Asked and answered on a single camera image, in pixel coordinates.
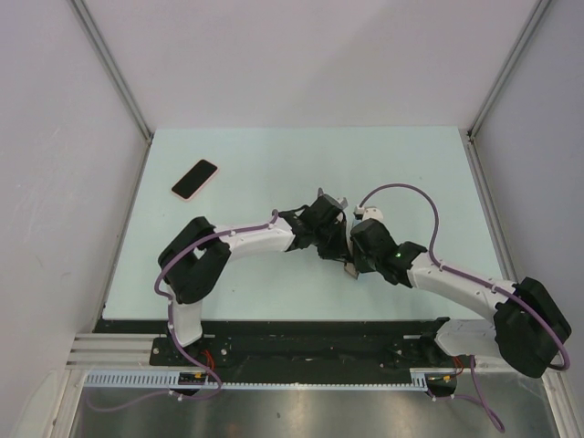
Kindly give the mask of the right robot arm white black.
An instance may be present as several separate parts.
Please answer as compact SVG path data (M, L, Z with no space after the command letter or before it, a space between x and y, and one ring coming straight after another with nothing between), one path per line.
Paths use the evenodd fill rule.
M465 273L440 263L422 245L396 244L385 224L375 218L357 222L349 236L359 274L376 272L393 285L432 292L483 318L482 322L444 322L421 343L428 364L442 366L452 356L492 356L539 378L564 353L571 327L534 278L514 283Z

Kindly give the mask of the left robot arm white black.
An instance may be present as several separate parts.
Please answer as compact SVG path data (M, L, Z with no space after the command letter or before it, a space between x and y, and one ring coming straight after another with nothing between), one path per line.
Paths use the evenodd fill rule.
M200 358L203 299L213 291L228 263L310 246L324 260L350 263L347 206L346 199L319 192L313 204L275 210L264 223L220 227L203 216L192 219L158 257L161 273L154 290L168 299L171 355L184 365Z

